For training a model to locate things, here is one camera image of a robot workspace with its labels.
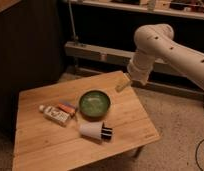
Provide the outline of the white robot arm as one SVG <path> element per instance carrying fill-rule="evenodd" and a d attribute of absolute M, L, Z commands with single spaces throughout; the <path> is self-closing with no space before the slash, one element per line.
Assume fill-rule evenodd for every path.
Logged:
<path fill-rule="evenodd" d="M 168 24 L 139 27 L 134 33 L 137 49 L 127 66 L 129 75 L 145 85 L 155 60 L 161 58 L 204 90 L 204 53 L 174 42 L 173 37 Z"/>

